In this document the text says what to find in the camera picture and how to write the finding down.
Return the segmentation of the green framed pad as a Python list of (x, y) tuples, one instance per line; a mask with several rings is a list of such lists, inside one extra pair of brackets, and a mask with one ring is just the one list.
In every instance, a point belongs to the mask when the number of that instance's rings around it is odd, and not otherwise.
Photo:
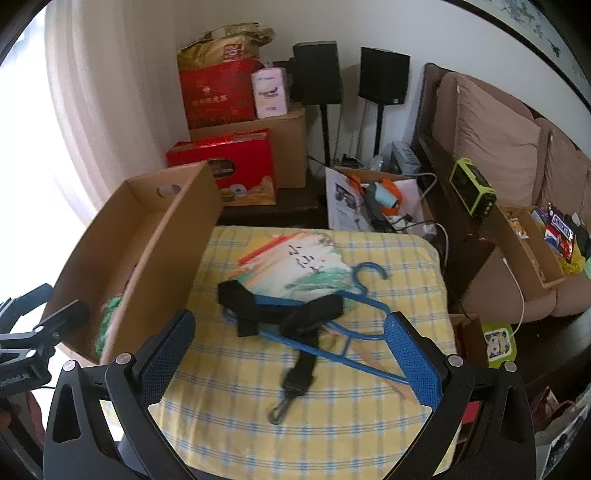
[(121, 295), (116, 295), (107, 300), (100, 309), (100, 324), (93, 346), (94, 352), (98, 357), (103, 353), (111, 323), (120, 305), (121, 299)]

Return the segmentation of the painted paper hand fan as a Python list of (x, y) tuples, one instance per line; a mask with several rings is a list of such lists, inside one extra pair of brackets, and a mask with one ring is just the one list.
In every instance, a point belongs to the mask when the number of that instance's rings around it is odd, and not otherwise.
[(250, 243), (235, 272), (218, 284), (218, 305), (238, 336), (262, 336), (297, 350), (297, 361), (281, 381), (283, 403), (308, 393), (320, 359), (379, 377), (403, 398), (413, 398), (408, 383), (387, 372), (362, 346), (383, 341), (384, 334), (339, 325), (349, 307), (391, 312), (370, 297), (361, 280), (363, 270), (388, 277), (374, 262), (346, 265), (328, 235), (294, 233)]

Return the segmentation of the large open cardboard box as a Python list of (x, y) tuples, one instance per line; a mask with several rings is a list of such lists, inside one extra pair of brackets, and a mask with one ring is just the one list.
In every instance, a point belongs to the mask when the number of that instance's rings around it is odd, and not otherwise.
[[(92, 220), (66, 261), (43, 311), (49, 317), (74, 300), (90, 318), (60, 350), (83, 366), (135, 353), (186, 305), (221, 194), (205, 162), (125, 180)], [(103, 353), (94, 352), (100, 309), (121, 295)]]

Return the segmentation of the small box of snacks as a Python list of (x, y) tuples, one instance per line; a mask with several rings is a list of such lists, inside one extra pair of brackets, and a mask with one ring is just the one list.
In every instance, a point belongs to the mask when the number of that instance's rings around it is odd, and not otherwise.
[(584, 273), (564, 273), (557, 253), (544, 241), (539, 224), (527, 208), (495, 205), (488, 222), (527, 300), (565, 289), (565, 285), (573, 287), (575, 281), (590, 284)]

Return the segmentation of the yellow plaid tablecloth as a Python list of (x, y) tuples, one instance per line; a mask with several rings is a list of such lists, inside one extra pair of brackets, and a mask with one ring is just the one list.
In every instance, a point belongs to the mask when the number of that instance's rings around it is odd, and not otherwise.
[[(260, 337), (238, 338), (217, 304), (217, 284), (246, 253), (294, 229), (215, 227), (187, 308), (197, 327), (192, 345), (161, 401), (149, 413), (187, 465), (228, 479), (382, 479), (427, 420), (430, 410), (402, 398), (385, 380), (318, 359), (315, 382), (294, 401), (283, 424), (267, 414), (280, 400), (284, 372), (297, 352)], [(412, 235), (317, 230), (346, 264), (363, 271), (370, 296), (401, 311), (446, 353), (456, 353), (437, 250)]]

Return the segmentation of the white curtain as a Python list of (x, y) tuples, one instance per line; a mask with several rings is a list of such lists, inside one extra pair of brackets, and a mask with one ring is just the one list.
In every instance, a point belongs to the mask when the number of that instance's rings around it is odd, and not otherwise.
[(57, 278), (126, 179), (187, 134), (172, 1), (51, 1), (1, 65), (1, 290)]

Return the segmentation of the green yellow radio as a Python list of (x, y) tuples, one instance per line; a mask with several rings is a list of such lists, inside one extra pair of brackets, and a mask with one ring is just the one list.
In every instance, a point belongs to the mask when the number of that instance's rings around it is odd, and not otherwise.
[(449, 183), (472, 218), (482, 220), (490, 214), (497, 200), (496, 191), (470, 159), (455, 162)]

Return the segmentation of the red cookie gift box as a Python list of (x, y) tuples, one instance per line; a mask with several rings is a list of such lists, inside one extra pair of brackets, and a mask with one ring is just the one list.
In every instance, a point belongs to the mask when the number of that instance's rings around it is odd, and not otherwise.
[(169, 167), (207, 162), (221, 199), (229, 206), (276, 205), (276, 174), (270, 131), (177, 142), (166, 153)]

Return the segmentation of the box of clutter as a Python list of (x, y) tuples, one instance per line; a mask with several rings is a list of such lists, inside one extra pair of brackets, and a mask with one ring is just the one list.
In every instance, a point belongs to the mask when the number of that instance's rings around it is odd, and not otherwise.
[(427, 195), (433, 173), (396, 175), (345, 167), (325, 170), (329, 228), (420, 235), (433, 222)]

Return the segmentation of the brown sofa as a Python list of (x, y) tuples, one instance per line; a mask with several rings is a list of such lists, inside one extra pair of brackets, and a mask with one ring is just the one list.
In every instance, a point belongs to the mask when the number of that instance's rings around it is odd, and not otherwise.
[(494, 206), (527, 208), (564, 273), (590, 280), (590, 159), (560, 128), (498, 87), (431, 63), (424, 69), (413, 145), (439, 179), (429, 204), (450, 235), (446, 275), (453, 304), (489, 324), (589, 308), (584, 281), (527, 300), (490, 228), (490, 214), (472, 218), (449, 183), (455, 162), (470, 159), (495, 189)]

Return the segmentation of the red gift bag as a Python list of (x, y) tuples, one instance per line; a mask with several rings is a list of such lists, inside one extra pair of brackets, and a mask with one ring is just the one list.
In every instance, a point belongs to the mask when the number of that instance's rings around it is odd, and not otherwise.
[(179, 73), (188, 129), (256, 119), (252, 74), (258, 59), (242, 59)]

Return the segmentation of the brown cardboard box behind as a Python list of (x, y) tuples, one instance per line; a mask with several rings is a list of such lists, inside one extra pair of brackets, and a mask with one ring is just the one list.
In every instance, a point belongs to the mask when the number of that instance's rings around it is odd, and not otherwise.
[(297, 108), (287, 115), (246, 122), (191, 129), (190, 140), (214, 136), (270, 130), (270, 145), (279, 189), (300, 189), (307, 185), (308, 142), (305, 109)]

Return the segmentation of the pink tissue pack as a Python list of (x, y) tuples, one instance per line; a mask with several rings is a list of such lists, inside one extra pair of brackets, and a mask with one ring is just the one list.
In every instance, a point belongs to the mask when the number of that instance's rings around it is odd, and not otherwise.
[(266, 119), (287, 114), (286, 69), (270, 67), (252, 73), (252, 93), (257, 118)]

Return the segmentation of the gold crumpled bag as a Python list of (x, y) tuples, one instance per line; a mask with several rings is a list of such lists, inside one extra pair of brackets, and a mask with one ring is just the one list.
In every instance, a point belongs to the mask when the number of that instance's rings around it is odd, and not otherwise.
[(229, 24), (207, 31), (176, 54), (180, 72), (243, 59), (259, 58), (259, 50), (273, 41), (273, 28), (257, 22)]

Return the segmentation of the left black speaker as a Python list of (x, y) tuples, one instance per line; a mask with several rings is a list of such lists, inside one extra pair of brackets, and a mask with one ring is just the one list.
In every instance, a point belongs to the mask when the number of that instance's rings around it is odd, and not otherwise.
[(297, 79), (304, 105), (342, 103), (342, 75), (338, 43), (301, 42), (293, 46)]

